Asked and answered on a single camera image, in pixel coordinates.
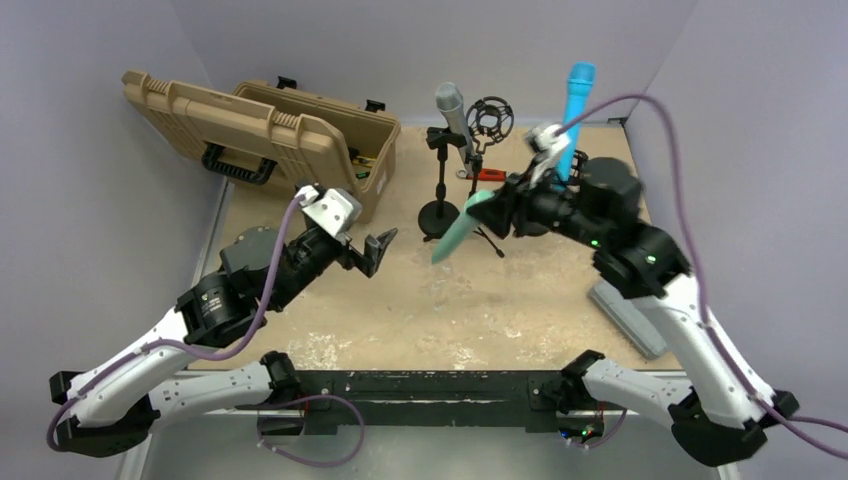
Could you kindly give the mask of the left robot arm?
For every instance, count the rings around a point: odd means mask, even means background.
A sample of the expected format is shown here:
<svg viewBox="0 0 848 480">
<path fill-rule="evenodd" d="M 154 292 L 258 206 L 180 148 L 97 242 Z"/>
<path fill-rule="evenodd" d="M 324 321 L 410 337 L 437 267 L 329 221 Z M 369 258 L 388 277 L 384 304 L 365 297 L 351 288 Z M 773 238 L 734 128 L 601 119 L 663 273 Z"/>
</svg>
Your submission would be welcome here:
<svg viewBox="0 0 848 480">
<path fill-rule="evenodd" d="M 271 351 L 260 360 L 208 377 L 173 374 L 223 349 L 237 351 L 331 264 L 373 277 L 398 231 L 367 236 L 358 251 L 313 225 L 283 246 L 267 304 L 266 288 L 277 230 L 252 227 L 220 252 L 221 266 L 183 293 L 141 338 L 87 372 L 59 371 L 49 381 L 60 409 L 50 421 L 48 446 L 104 458 L 126 452 L 153 431 L 224 408 L 292 405 L 304 393 L 292 360 Z"/>
</svg>

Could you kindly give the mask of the green microphone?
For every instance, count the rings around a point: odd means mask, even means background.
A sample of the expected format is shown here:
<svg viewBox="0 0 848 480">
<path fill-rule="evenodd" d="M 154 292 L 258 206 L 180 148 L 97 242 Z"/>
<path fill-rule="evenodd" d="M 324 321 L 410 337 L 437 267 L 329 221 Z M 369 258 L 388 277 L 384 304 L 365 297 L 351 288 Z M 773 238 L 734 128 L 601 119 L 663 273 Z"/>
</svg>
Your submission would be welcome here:
<svg viewBox="0 0 848 480">
<path fill-rule="evenodd" d="M 474 193 L 464 204 L 459 216 L 452 222 L 448 230 L 434 247 L 431 263 L 438 264 L 449 258 L 453 252 L 476 230 L 481 222 L 470 214 L 470 209 L 495 196 L 494 191 L 481 190 Z"/>
</svg>

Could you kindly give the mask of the black tripod shock-mount stand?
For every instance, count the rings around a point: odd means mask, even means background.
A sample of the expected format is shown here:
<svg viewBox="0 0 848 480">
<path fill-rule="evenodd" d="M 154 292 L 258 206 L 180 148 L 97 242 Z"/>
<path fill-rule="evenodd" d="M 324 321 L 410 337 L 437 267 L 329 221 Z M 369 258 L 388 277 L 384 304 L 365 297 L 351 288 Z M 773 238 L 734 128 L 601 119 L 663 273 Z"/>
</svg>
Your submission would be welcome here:
<svg viewBox="0 0 848 480">
<path fill-rule="evenodd" d="M 475 157 L 473 159 L 473 173 L 478 174 L 483 166 L 483 155 L 490 146 L 497 145 L 505 140 L 512 132 L 514 126 L 514 113 L 512 107 L 503 98 L 498 96 L 486 96 L 472 103 L 470 108 L 465 108 L 466 119 L 470 135 L 474 143 Z M 477 178 L 469 180 L 471 187 L 468 196 L 471 197 L 478 190 Z"/>
</svg>

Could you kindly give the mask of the blue microphone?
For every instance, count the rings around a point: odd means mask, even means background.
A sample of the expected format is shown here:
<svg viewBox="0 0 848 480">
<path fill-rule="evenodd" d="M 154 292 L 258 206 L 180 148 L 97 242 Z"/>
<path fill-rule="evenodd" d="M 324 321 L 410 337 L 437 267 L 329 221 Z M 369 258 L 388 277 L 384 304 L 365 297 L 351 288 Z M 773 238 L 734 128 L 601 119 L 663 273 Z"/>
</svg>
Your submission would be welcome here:
<svg viewBox="0 0 848 480">
<path fill-rule="evenodd" d="M 584 112 L 594 86 L 595 74 L 596 67 L 592 63 L 577 62 L 572 66 L 566 82 L 566 103 L 563 124 L 568 124 Z M 557 191 L 564 191 L 573 176 L 572 167 L 574 165 L 574 154 L 580 127 L 581 124 L 577 123 L 567 131 L 571 143 L 562 154 L 557 165 Z"/>
</svg>

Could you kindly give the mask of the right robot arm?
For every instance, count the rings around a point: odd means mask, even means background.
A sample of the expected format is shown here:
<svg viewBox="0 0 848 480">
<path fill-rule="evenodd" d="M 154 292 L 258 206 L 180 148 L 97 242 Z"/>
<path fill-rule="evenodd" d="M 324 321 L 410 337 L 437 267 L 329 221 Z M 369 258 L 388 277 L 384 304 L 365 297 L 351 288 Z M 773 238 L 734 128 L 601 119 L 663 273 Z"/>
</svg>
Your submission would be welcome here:
<svg viewBox="0 0 848 480">
<path fill-rule="evenodd" d="M 498 237 L 522 236 L 531 224 L 590 247 L 600 276 L 655 327 L 686 372 L 664 381 L 588 350 L 563 368 L 541 395 L 561 412 L 606 402 L 668 428 L 694 460 L 719 467 L 751 458 L 797 399 L 759 378 L 733 349 L 709 310 L 698 306 L 698 281 L 674 239 L 640 216 L 642 185 L 624 162 L 588 160 L 575 183 L 552 175 L 532 184 L 513 174 L 468 214 Z"/>
</svg>

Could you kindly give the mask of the black round-base shock-mount stand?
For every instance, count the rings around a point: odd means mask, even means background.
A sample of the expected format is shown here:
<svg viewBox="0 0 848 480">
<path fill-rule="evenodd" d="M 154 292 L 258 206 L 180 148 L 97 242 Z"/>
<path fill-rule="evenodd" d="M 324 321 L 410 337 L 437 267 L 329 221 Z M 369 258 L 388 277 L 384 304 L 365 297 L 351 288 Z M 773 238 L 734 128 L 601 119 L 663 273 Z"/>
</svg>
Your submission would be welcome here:
<svg viewBox="0 0 848 480">
<path fill-rule="evenodd" d="M 577 181 L 580 178 L 584 165 L 588 162 L 589 156 L 585 151 L 576 149 L 572 156 L 572 164 L 570 171 L 570 181 Z"/>
</svg>

